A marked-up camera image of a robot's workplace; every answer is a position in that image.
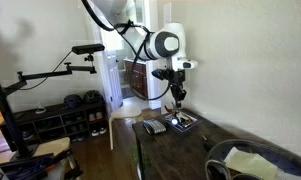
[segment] wooden table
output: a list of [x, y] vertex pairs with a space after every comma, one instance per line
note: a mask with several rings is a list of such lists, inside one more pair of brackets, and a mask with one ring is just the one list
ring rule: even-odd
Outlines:
[[[49, 153], [53, 153], [53, 155], [56, 156], [68, 148], [70, 148], [70, 138], [69, 137], [58, 139], [55, 141], [50, 141], [50, 142], [47, 142], [44, 144], [39, 144], [33, 157], [44, 155], [44, 154], [49, 154]], [[14, 155], [14, 153], [15, 152], [11, 152], [11, 151], [0, 153], [0, 164], [9, 162], [11, 157]], [[67, 160], [69, 162], [71, 169], [75, 168], [76, 164], [74, 162], [72, 155], [68, 156]], [[65, 166], [66, 166], [66, 162], [65, 162], [65, 160], [62, 160], [59, 164], [57, 164], [57, 166], [54, 170], [49, 172], [48, 179], [64, 179], [63, 175], [65, 173]]]
[[[184, 133], [168, 125], [166, 132], [150, 136], [142, 122], [132, 125], [137, 139], [139, 162], [141, 161], [141, 179], [206, 179], [204, 166], [207, 152], [203, 148], [202, 135], [216, 143], [235, 138], [207, 119], [188, 110], [184, 111], [202, 119], [200, 124]], [[163, 116], [165, 115], [154, 119], [162, 121]], [[145, 171], [141, 145], [142, 151], [150, 157], [153, 166]]]

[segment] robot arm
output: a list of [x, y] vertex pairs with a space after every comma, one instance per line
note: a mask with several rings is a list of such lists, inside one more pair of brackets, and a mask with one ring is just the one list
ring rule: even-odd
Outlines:
[[152, 33], [130, 20], [129, 15], [136, 14], [133, 12], [134, 0], [92, 0], [92, 6], [88, 0], [82, 0], [82, 3], [101, 28], [106, 31], [116, 30], [127, 41], [136, 55], [135, 62], [137, 59], [167, 59], [167, 69], [157, 69], [152, 74], [160, 80], [169, 81], [176, 106], [181, 107], [180, 101], [186, 96], [182, 85], [185, 81], [185, 69], [193, 69], [198, 65], [196, 61], [186, 58], [182, 24], [169, 23]]

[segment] helmet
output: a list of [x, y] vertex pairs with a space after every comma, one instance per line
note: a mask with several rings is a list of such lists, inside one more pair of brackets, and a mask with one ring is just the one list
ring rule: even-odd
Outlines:
[[72, 109], [79, 107], [81, 105], [82, 99], [77, 94], [71, 94], [64, 98], [63, 103], [67, 109]]
[[96, 90], [90, 90], [83, 95], [83, 101], [85, 103], [94, 103], [102, 100], [102, 96]]

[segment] dark wooden table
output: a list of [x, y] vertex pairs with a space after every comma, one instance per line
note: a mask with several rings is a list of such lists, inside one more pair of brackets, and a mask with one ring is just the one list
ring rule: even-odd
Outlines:
[[[141, 144], [142, 151], [150, 157], [152, 163], [151, 169], [148, 169], [152, 175], [148, 175], [148, 170], [144, 171], [142, 161], [140, 162], [142, 179], [206, 179], [204, 166], [207, 152], [203, 148], [202, 135], [215, 143], [235, 138], [207, 119], [188, 110], [183, 111], [202, 119], [202, 122], [184, 133], [168, 125], [166, 132], [152, 136], [147, 133], [142, 122], [132, 125], [137, 139], [139, 161], [142, 159]], [[163, 121], [165, 115], [154, 119]]]

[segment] wooden stool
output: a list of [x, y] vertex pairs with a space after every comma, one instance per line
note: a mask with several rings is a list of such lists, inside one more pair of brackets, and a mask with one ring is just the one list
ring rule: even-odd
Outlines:
[[109, 118], [109, 131], [110, 131], [110, 148], [113, 150], [113, 136], [112, 136], [112, 121], [114, 119], [125, 119], [125, 118], [133, 118], [134, 123], [136, 120], [142, 120], [141, 118], [141, 109], [133, 104], [124, 105], [111, 113]]

